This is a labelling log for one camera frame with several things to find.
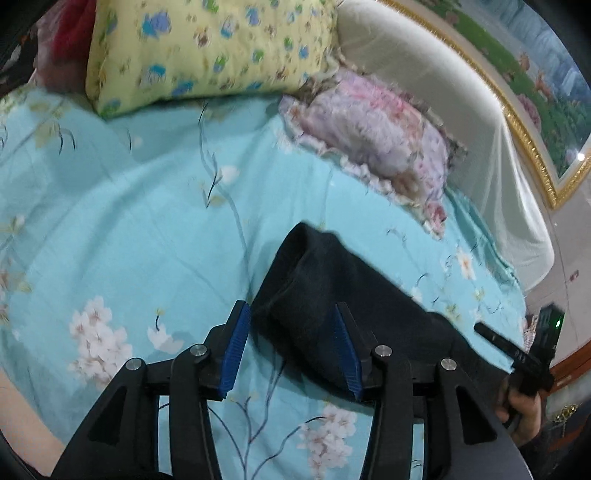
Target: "wall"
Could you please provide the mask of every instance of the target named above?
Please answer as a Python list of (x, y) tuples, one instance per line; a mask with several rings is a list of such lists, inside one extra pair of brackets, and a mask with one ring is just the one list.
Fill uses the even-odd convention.
[(556, 260), (526, 302), (531, 313), (551, 301), (567, 312), (556, 364), (591, 340), (591, 176), (559, 210), (547, 209), (538, 195)]

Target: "landscape painting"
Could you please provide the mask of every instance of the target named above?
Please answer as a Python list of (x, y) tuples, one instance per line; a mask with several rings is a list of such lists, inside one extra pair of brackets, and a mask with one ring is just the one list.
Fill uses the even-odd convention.
[(591, 89), (550, 26), (523, 0), (420, 0), (497, 69), (531, 118), (558, 178), (589, 157)]

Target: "yellow pillow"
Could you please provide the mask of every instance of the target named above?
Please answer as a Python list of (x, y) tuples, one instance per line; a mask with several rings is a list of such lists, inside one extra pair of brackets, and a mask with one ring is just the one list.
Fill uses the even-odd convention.
[(100, 115), (280, 90), (319, 72), (335, 0), (98, 0), (86, 93)]

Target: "light blue bed sheet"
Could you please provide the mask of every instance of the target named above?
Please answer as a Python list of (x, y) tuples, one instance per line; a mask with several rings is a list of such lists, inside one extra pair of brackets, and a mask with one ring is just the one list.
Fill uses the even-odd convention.
[[(302, 220), (337, 232), (509, 370), (472, 327), (482, 319), (521, 344), (525, 303), (470, 202), (448, 191), (445, 238), (431, 238), (294, 146), (277, 105), (216, 100), (202, 114), (200, 102), (171, 103), (105, 123), (40, 90), (0, 103), (0, 361), (63, 442), (125, 360), (172, 358), (225, 322), (236, 299), (252, 300)], [(286, 371), (269, 345), (247, 343), (228, 401), (211, 408), (225, 479), (359, 478), (372, 410)]]

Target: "silver bolt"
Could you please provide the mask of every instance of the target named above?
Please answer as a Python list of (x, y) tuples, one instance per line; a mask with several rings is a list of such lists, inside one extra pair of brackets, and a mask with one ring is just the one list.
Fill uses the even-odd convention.
[(130, 358), (125, 363), (125, 368), (127, 370), (137, 370), (139, 367), (142, 366), (142, 359), (141, 358)]
[(375, 353), (378, 356), (390, 356), (392, 355), (392, 349), (388, 345), (378, 345), (375, 348)]
[(441, 366), (448, 372), (453, 372), (457, 368), (457, 363), (451, 358), (444, 358), (441, 360)]
[(193, 356), (202, 356), (207, 352), (207, 347), (202, 343), (197, 343), (196, 345), (193, 345), (189, 351)]

